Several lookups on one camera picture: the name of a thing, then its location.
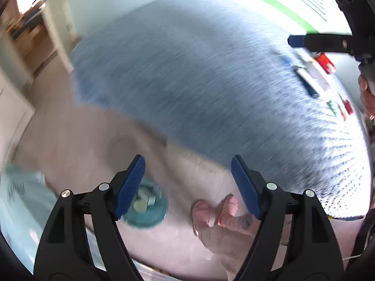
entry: human hand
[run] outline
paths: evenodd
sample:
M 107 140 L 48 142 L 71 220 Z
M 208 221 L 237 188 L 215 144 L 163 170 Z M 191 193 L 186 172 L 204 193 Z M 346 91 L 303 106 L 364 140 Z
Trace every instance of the human hand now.
M 359 89 L 361 90 L 361 101 L 366 110 L 366 116 L 369 119 L 374 119 L 375 117 L 375 96 L 371 94 L 368 88 L 368 83 L 362 76 L 358 77 Z

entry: blue gripper pad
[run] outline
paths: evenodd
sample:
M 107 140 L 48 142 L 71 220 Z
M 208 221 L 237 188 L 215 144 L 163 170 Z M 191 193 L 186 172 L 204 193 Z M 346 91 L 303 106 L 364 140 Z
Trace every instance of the blue gripper pad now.
M 117 219 L 120 219 L 129 210 L 133 198 L 138 191 L 145 170 L 146 162 L 143 156 L 139 156 L 132 169 L 127 170 L 127 177 L 116 196 L 114 215 Z
M 241 193 L 243 201 L 245 202 L 247 210 L 257 219 L 260 219 L 262 215 L 259 199 L 260 195 L 258 194 L 256 187 L 250 180 L 250 177 L 247 175 L 237 156 L 232 158 L 231 172 Z
M 290 35 L 288 38 L 288 44 L 292 48 L 304 48 L 304 35 Z

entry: light blue cloth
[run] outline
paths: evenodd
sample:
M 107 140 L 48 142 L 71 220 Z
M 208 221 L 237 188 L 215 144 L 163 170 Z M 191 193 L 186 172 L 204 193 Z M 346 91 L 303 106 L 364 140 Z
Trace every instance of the light blue cloth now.
M 31 272 L 44 226 L 56 203 L 43 173 L 5 166 L 0 178 L 0 230 L 21 263 Z M 94 265 L 105 270 L 95 235 L 86 228 Z M 135 260 L 145 281 L 179 281 Z
M 285 191 L 314 190 L 327 214 L 364 215 L 372 175 L 359 114 L 346 125 L 307 94 L 280 58 L 296 60 L 288 36 L 228 0 L 157 0 L 76 46 L 76 97 L 227 168 L 240 154 Z

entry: blue towel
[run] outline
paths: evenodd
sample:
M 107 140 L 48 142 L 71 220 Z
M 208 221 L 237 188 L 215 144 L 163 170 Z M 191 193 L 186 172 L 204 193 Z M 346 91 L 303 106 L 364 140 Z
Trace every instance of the blue towel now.
M 345 124 L 308 95 L 279 57 L 296 59 L 287 39 L 228 0 L 157 0 L 78 44 L 76 97 L 227 168 L 240 154 L 285 191 L 314 190 L 332 216 L 363 215 L 371 167 L 361 122 Z

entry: metal screw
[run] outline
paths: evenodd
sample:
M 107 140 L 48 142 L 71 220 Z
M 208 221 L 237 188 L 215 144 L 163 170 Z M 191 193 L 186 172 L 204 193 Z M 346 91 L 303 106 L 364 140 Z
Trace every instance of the metal screw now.
M 314 191 L 312 191 L 312 190 L 306 190 L 306 195 L 307 195 L 308 197 L 314 197 L 315 193 L 314 193 Z
M 70 195 L 70 190 L 64 190 L 63 192 L 61 192 L 62 197 L 68 197 L 69 195 Z
M 101 184 L 99 185 L 99 190 L 100 190 L 100 191 L 106 191 L 106 190 L 108 190 L 108 188 L 109 188 L 108 183 L 101 183 Z
M 275 183 L 267 183 L 267 188 L 269 190 L 276 190 L 278 187 Z

